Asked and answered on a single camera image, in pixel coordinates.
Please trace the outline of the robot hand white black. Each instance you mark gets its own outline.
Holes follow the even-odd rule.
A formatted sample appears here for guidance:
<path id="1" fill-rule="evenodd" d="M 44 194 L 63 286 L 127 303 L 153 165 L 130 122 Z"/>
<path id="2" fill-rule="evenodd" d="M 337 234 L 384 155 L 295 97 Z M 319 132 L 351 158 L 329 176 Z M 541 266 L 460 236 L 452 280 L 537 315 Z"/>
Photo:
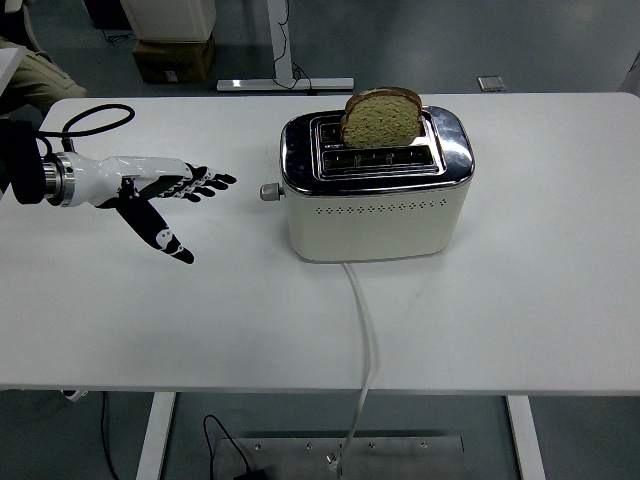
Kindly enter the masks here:
<path id="1" fill-rule="evenodd" d="M 174 158 L 120 156 L 97 161 L 73 153 L 68 159 L 73 192 L 67 206 L 89 203 L 114 209 L 147 245 L 186 264 L 194 262 L 194 255 L 151 201 L 177 198 L 197 203 L 236 183 L 230 174 Z"/>

